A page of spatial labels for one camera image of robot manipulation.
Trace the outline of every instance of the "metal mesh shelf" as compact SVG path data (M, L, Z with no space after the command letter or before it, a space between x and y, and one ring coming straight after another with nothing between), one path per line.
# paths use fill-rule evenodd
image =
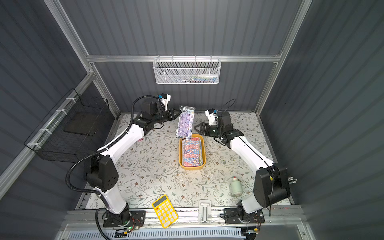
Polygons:
M221 62L210 61L153 61L158 84L217 84Z
M25 146L44 160L77 162L104 145L113 116L103 98L76 95Z

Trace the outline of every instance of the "black cable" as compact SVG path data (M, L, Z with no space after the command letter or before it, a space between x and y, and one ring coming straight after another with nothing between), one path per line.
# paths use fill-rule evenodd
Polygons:
M273 172L274 169L275 169L275 166L272 165L272 169L271 169L271 172L272 172L272 191L271 191L271 199L269 200L269 216L271 216L271 205L272 205L273 183L274 183L274 181L275 181L275 173Z
M127 132L130 130L131 126L132 126L132 123L133 123L133 113L134 113L134 107L135 107L135 104L138 100L142 99L142 98L155 98L157 100L159 100L158 97L155 97L155 96L152 96L152 95L145 95L145 96L141 96L141 97L138 97L136 98L135 101L133 101L132 103L132 107L131 107L131 120L129 122L129 125L128 127L125 129L125 131L118 137L116 138L113 142L111 142L110 144L108 144L108 146L106 146L105 148L99 150L99 151L96 151L88 156L86 156L85 158L81 159L80 161L78 161L77 163L73 164L72 167L67 171L66 175L65 175L65 184L67 185L67 187L69 187L69 189L71 190L74 190L76 192L89 192L89 193L94 193L96 195L100 195L101 193L97 190L94 190L94 189L81 189L81 188L78 188L78 187L75 187L71 184L70 182L70 176L71 176L71 173L72 171L82 162L84 161L85 159L89 158L89 157L92 157L92 156L95 156L97 154L100 154L104 151L107 150L107 148L110 148L112 147L113 145L115 145L118 141L120 141L126 134ZM165 106L164 106L164 103L162 103L161 101L159 101L161 106L163 107L163 109L165 109ZM107 202L105 201L104 198L101 198L101 200L104 202L104 204L106 205L106 207L108 207L108 204Z
M100 211L100 210L107 210L105 207L101 207L101 208L99 208L99 209L97 209L96 210L96 212L95 212L95 219L96 219L96 226L97 226L97 229L99 230L99 233L102 235L102 237L105 239L105 240L111 240L109 237L107 237L107 235L105 235L104 233L103 233L103 231L102 231L102 229L101 229L101 227L100 227L100 223L99 223L99 218L98 218L98 216L97 216L97 214L98 214L98 212Z
M106 219L104 218L105 215L107 215L107 211L105 211L105 212L103 213L103 215L101 216L101 219L102 219L103 221L106 220Z
M234 215L219 214L219 217L221 217L223 219L226 219L226 218L230 218L230 217L235 217L236 215L237 215L237 213L235 213Z
M232 103L229 107L227 107L226 110L228 110L230 107L232 107L232 105L235 104L236 99L234 98L234 99L231 99L231 100L229 100L228 102L224 103L224 104L221 106L221 108L217 111L216 115L217 115L217 114L220 112L220 110L221 110L226 104L228 104L230 101L233 101L233 103Z

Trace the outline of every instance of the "items in basket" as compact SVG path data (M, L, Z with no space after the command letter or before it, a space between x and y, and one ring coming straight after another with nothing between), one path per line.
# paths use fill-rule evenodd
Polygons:
M202 164L201 141L198 137L182 141L183 166L198 167Z

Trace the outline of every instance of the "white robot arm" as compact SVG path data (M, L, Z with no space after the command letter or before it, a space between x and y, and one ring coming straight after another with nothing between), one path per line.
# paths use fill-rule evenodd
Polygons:
M142 98L147 99L141 104L141 114L133 118L134 104ZM67 172L67 186L78 192L96 193L105 204L109 218L113 219L113 224L124 226L130 219L129 206L121 197L118 189L119 174L115 163L136 141L142 139L150 130L156 129L154 128L156 123L163 124L178 117L181 112L175 111L177 113L174 114L174 109L168 108L169 101L170 95L164 93L159 96L147 95L136 99L132 105L131 121L127 129L95 153L75 163ZM79 189L70 183L71 172L82 161L85 161L85 179L93 187L92 190Z
M270 206L290 196L287 168L278 166L254 148L244 134L233 129L230 115L214 109L205 112L209 123L202 122L195 130L237 153L255 174L253 194L238 203L240 217Z

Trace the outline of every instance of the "gray corrugated wall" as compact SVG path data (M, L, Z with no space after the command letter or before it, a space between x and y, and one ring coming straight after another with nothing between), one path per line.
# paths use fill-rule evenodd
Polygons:
M0 1L0 173L86 71L43 1Z
M86 72L44 1L0 1L0 173L50 109ZM79 194L71 163L35 157L0 200L0 239L53 239ZM72 181L84 186L82 169Z
M143 95L171 95L170 107L220 108L236 98L231 110L254 110L273 63L222 63L219 84L156 84L152 63L95 63L122 112Z
M61 1L91 55L278 54L299 2Z
M275 55L300 0L61 1L90 55ZM254 110L273 63L222 63L220 83L156 84L152 64L96 63L122 112L144 94L197 110Z
M91 83L83 96L100 94ZM54 239L67 210L73 210L80 193L65 185L70 162L45 161L34 157L0 200L0 239ZM71 175L71 183L84 187L83 165Z
M384 239L383 9L314 1L261 113L318 240Z

